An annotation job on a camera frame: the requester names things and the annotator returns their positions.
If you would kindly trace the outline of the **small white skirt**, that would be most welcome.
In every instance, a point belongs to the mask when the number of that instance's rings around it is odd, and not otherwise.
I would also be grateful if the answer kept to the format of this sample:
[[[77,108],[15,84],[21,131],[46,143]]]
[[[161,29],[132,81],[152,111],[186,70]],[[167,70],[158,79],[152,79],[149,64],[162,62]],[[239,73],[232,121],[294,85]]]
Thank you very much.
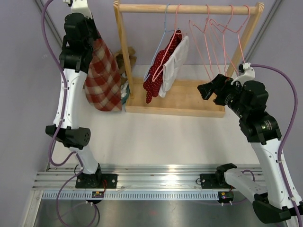
[[[159,90],[161,98],[171,89],[180,68],[187,60],[188,50],[189,37],[186,35],[163,66],[162,85]]]

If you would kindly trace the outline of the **red plaid skirt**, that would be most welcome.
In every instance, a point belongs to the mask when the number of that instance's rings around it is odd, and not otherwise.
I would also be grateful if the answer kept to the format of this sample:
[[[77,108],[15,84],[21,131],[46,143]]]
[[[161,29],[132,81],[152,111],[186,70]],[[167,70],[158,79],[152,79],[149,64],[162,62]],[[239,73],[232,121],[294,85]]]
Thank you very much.
[[[121,76],[117,62],[102,37],[93,42],[92,61],[84,84],[90,105],[103,112],[120,112]]]

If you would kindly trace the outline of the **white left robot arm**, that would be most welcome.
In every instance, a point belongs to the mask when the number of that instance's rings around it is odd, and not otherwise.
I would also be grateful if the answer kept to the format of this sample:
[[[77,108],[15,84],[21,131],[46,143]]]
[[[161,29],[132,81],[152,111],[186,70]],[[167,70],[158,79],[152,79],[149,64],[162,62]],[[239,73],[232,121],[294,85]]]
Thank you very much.
[[[59,56],[61,79],[58,109],[53,124],[45,132],[52,143],[61,143],[75,155],[80,172],[76,175],[76,188],[115,189],[116,174],[102,173],[101,166],[89,148],[91,131],[79,126],[78,108],[82,87],[93,59],[93,41],[99,38],[93,19],[76,12],[65,17],[62,52]]]

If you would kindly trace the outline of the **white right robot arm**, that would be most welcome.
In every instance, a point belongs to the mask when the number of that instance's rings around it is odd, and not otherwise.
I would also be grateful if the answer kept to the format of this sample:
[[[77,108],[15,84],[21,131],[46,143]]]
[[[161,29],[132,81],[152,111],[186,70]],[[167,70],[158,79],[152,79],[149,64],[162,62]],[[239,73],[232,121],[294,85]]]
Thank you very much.
[[[282,135],[275,118],[265,111],[268,92],[264,84],[254,80],[240,82],[218,74],[197,89],[204,100],[215,94],[216,105],[227,106],[238,116],[239,127],[257,155],[266,185],[258,185],[232,163],[217,167],[215,183],[237,189],[251,202],[264,224],[297,216],[298,226],[302,226],[303,200],[283,165]]]

